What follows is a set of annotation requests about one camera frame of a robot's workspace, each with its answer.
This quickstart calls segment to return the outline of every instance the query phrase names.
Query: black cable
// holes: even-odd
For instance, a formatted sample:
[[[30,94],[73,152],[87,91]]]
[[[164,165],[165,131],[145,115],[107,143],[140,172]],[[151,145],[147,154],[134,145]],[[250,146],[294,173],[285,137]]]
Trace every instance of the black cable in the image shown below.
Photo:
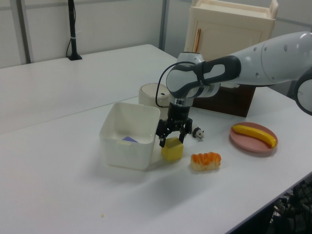
[[[73,1],[73,6],[74,6],[74,25],[76,24],[76,9],[75,9],[75,2]],[[72,42],[72,38],[69,39],[68,45],[67,45],[67,49],[66,49],[66,58],[68,57],[68,48],[70,43]]]
[[[167,68],[165,69],[165,71],[161,74],[161,76],[160,76],[160,78],[159,78],[159,82],[158,82],[157,89],[156,89],[155,103],[156,103],[156,105],[157,105],[158,107],[160,107],[160,108],[168,108],[168,107],[169,107],[169,106],[160,106],[160,105],[157,103],[158,90],[159,90],[159,86],[160,86],[160,82],[161,82],[162,77],[164,76],[164,74],[166,73],[166,71],[167,71],[169,68],[171,68],[171,67],[173,67],[173,66],[176,66],[176,65],[178,65],[178,64],[182,64],[182,63],[188,63],[188,64],[196,65],[196,63],[194,63],[194,62],[183,61],[183,62],[176,62],[176,63],[170,65],[169,67],[167,67]]]

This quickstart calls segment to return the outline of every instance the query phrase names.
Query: white table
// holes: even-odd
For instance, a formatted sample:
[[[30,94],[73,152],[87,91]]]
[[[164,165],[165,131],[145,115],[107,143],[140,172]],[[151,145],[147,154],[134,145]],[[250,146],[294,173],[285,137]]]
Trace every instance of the white table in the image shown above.
[[[141,58],[143,70],[130,69],[131,82],[120,77],[118,85],[109,81],[114,89],[105,86],[100,77],[108,81],[124,73],[122,66],[114,67],[111,58],[128,60],[133,53]],[[84,61],[91,66],[90,73]],[[131,97],[125,102],[137,103],[140,85],[156,82],[174,61],[151,46],[87,55],[76,67],[80,70],[75,73],[76,86],[67,94],[61,82],[69,88],[75,80],[62,74],[68,74],[65,67],[73,69],[76,62],[58,59],[0,70],[0,99],[5,97],[3,84],[10,88],[16,82],[21,91],[27,85],[30,89],[28,82],[32,80],[37,90],[50,90],[46,82],[53,90],[47,94],[25,91],[29,97],[37,100],[39,95],[49,103],[55,100],[50,95],[64,94],[49,111],[35,103],[27,121],[18,116],[22,112],[18,103],[6,106],[16,113],[7,124],[2,124],[1,113],[0,233],[226,233],[312,172],[312,117],[300,111],[293,100],[269,88],[256,89],[247,118],[191,108],[189,117],[205,130],[205,139],[201,142],[188,136],[183,158],[177,163],[164,162],[156,145],[152,165],[146,171],[103,165],[98,134],[112,107],[108,103]],[[138,65],[136,60],[128,62],[128,68]],[[45,71],[40,64],[50,68],[49,76],[37,77]],[[53,71],[59,66],[63,69]],[[25,69],[31,72],[20,76]],[[101,93],[101,86],[107,93]],[[80,96],[86,90],[91,98]],[[257,155],[234,146],[229,130],[241,121],[270,128],[278,136],[277,148]],[[190,155],[209,151],[221,154],[220,169],[192,171]]]

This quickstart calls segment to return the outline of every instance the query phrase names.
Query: white plastic bin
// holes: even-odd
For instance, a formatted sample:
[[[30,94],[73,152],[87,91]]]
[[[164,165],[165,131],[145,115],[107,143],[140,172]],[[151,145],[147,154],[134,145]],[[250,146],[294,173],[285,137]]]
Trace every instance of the white plastic bin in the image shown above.
[[[115,103],[99,133],[101,151],[109,165],[146,169],[151,160],[160,110],[138,104]],[[137,141],[123,140],[125,137]]]

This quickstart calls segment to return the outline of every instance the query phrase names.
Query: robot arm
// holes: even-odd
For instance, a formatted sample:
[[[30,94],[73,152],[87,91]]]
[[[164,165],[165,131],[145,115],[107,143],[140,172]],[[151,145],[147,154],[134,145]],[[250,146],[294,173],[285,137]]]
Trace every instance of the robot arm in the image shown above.
[[[160,146],[173,131],[180,131],[180,141],[192,131],[188,118],[196,97],[211,97],[220,84],[268,86],[298,80],[312,68],[312,33],[301,32],[276,37],[229,56],[204,61],[197,53],[181,53],[179,64],[167,75],[170,92],[168,119],[160,120],[156,134]]]

